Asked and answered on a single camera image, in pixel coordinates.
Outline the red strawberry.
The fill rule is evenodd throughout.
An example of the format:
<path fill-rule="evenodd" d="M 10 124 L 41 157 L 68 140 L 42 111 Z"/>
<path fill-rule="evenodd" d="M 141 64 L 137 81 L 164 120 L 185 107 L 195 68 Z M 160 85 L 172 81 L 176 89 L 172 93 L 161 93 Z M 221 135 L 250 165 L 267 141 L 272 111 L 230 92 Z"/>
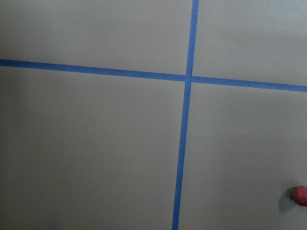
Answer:
<path fill-rule="evenodd" d="M 307 206 L 307 187 L 297 186 L 293 187 L 291 191 L 291 199 L 294 200 L 299 206 Z"/>

